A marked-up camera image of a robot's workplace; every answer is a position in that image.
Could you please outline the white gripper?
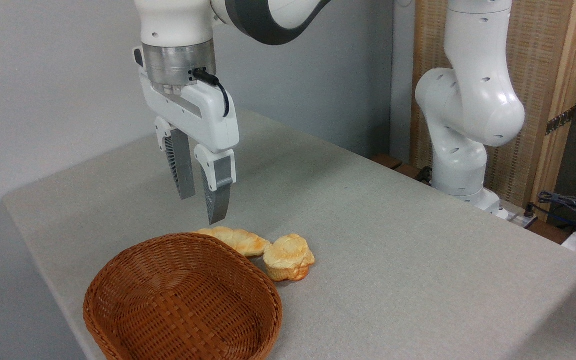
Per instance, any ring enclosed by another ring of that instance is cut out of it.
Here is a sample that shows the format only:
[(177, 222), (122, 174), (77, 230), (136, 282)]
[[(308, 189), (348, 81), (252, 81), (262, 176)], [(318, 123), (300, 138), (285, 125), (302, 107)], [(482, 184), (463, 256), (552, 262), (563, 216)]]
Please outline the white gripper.
[(224, 220), (237, 182), (232, 150), (240, 140), (233, 99), (217, 80), (214, 47), (135, 47), (147, 105), (180, 199), (195, 195), (189, 139), (201, 165), (210, 225)]

